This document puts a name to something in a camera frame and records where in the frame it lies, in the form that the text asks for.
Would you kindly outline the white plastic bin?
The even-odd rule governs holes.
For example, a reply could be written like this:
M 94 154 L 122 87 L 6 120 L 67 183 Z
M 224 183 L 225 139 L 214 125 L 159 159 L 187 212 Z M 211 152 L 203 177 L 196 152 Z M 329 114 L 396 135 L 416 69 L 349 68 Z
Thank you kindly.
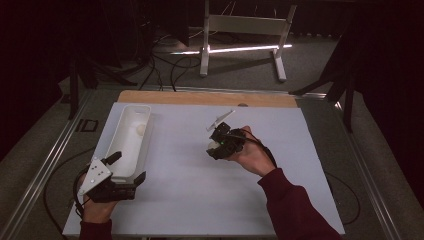
M 130 184 L 144 172 L 152 122 L 151 107 L 141 104 L 115 103 L 110 117 L 115 132 L 106 156 L 120 152 L 121 157 L 110 167 L 112 180 L 118 184 Z

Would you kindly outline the black stand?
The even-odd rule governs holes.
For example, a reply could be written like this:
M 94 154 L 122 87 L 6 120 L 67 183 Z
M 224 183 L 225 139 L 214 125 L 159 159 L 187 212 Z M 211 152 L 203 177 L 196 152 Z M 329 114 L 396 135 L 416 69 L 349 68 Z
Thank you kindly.
M 112 70 L 97 63 L 83 52 L 76 52 L 72 55 L 69 64 L 69 80 L 70 80 L 70 113 L 68 119 L 74 119 L 79 110 L 79 86 L 78 82 L 82 81 L 88 89 L 95 89 L 98 85 L 97 78 L 94 74 L 95 70 L 113 79 L 115 82 L 124 86 L 136 86 L 136 83 L 124 79 Z
M 344 97 L 343 123 L 346 129 L 352 131 L 352 108 L 355 80 L 352 76 L 353 57 L 355 52 L 355 25 L 357 14 L 352 13 L 339 42 L 330 59 L 324 67 L 319 79 L 298 90 L 290 91 L 291 95 L 302 96 L 327 83 L 332 83 L 325 95 L 328 102 L 338 102 Z

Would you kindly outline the person's left hand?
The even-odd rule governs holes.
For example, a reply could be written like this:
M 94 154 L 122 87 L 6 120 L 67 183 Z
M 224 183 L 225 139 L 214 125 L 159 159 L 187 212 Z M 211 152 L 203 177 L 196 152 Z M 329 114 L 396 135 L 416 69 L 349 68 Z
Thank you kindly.
M 110 220 L 117 201 L 96 203 L 89 197 L 84 197 L 84 213 L 82 220 L 87 223 L 101 224 Z

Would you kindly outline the white metal stand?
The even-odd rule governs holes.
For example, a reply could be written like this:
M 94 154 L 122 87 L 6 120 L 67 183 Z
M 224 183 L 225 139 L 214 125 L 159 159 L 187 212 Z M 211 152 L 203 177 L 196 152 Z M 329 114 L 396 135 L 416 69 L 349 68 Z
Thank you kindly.
M 278 80 L 285 82 L 287 76 L 282 54 L 296 9 L 297 6 L 292 4 L 285 19 L 216 15 L 210 13 L 210 0 L 204 0 L 203 46 L 200 50 L 200 76 L 206 77 L 208 75 L 210 54 L 224 52 L 224 49 L 212 49 L 209 45 L 210 33 L 212 31 L 218 31 L 279 36 L 279 43 L 273 48 L 268 47 L 268 49 L 272 51 Z

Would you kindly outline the person's right hand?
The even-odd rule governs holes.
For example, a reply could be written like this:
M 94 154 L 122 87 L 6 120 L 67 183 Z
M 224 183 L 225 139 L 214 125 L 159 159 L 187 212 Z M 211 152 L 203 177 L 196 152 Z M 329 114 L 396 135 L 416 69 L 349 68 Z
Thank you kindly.
M 276 168 L 260 140 L 253 136 L 251 128 L 244 126 L 241 130 L 245 133 L 247 140 L 240 152 L 236 152 L 230 157 L 229 161 L 235 161 L 245 170 L 264 177 Z

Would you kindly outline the shiny metal floor bar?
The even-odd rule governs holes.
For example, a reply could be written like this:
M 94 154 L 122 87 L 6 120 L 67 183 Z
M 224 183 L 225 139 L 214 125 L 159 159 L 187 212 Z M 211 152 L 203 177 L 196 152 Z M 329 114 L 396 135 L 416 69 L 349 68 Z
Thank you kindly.
M 256 50 L 279 50 L 278 45 L 266 45 L 266 46 L 250 46 L 250 47 L 236 47 L 236 48 L 222 48 L 222 49 L 211 49 L 207 47 L 206 50 L 201 48 L 198 51 L 181 51 L 181 52 L 171 52 L 171 55 L 196 55 L 203 52 L 209 54 L 215 53 L 230 53 L 230 52 L 241 52 L 241 51 L 256 51 Z

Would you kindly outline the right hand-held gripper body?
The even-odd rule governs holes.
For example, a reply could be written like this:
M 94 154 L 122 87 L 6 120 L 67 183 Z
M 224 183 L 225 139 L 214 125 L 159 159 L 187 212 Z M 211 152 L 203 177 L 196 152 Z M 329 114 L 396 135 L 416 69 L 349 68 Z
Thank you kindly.
M 230 110 L 229 112 L 217 117 L 216 120 L 207 128 L 207 131 L 212 133 L 216 128 L 220 128 L 222 130 L 221 140 L 217 142 L 219 144 L 218 148 L 227 150 L 230 153 L 230 156 L 236 152 L 240 152 L 246 141 L 246 136 L 241 129 L 232 129 L 225 122 L 225 120 L 233 113 L 234 110 Z

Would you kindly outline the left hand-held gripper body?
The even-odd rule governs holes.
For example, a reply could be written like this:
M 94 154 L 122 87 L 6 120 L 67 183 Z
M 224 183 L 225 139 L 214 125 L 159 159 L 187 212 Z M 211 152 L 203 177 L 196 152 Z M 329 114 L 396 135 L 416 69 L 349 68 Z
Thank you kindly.
M 132 200 L 135 198 L 137 186 L 119 184 L 112 180 L 113 173 L 109 169 L 114 160 L 93 160 L 83 171 L 83 183 L 77 188 L 79 196 L 87 196 L 95 203 Z

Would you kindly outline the black floor bracket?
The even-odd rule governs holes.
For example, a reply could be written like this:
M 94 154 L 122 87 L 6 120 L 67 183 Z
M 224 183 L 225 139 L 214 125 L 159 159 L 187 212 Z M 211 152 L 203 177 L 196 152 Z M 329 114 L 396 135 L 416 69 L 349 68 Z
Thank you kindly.
M 98 128 L 98 125 L 99 125 L 98 120 L 80 119 L 75 131 L 76 132 L 95 132 Z

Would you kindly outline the dark curtain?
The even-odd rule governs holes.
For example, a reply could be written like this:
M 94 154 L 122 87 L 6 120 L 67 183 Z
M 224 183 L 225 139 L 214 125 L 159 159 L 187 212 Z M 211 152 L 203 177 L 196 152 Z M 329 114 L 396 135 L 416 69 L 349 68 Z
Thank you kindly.
M 0 0 L 0 161 L 61 96 L 65 0 Z
M 376 10 L 356 88 L 424 206 L 424 0 Z

